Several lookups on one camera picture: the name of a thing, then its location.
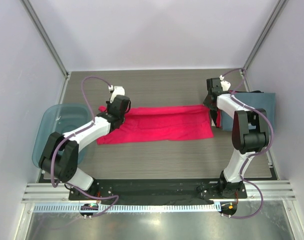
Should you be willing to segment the pink t shirt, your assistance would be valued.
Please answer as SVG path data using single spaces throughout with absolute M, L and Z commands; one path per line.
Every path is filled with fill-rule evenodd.
M 203 105 L 137 107 L 125 114 L 119 129 L 96 140 L 98 145 L 213 138 L 209 109 Z

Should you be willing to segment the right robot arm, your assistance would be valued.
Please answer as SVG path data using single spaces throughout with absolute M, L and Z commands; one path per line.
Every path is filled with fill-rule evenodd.
M 208 94 L 203 104 L 209 108 L 216 127 L 221 112 L 232 118 L 231 140 L 234 150 L 217 184 L 203 190 L 205 199 L 235 197 L 235 194 L 242 190 L 243 174 L 249 163 L 268 147 L 272 133 L 266 111 L 262 108 L 252 108 L 239 101 L 223 88 L 222 83 L 222 78 L 218 77 L 206 80 Z

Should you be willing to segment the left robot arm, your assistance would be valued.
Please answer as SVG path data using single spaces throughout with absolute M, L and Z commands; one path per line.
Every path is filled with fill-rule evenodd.
M 86 199 L 98 197 L 98 182 L 78 168 L 79 152 L 96 139 L 119 129 L 130 107 L 131 101 L 127 96 L 117 95 L 107 103 L 107 110 L 97 114 L 89 123 L 71 132 L 53 132 L 49 135 L 39 160 L 39 168 L 51 175 L 53 187 L 62 182 L 72 186 Z

